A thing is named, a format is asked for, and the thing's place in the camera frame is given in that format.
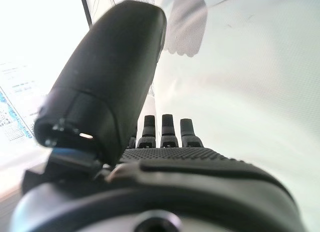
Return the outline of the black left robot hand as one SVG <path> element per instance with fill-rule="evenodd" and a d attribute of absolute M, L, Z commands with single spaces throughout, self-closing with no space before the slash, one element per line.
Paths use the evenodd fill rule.
<path fill-rule="evenodd" d="M 289 191 L 268 172 L 227 158 L 172 116 L 137 122 L 164 46 L 157 6 L 126 0 L 89 30 L 34 123 L 51 153 L 26 170 L 11 232 L 303 232 Z"/>

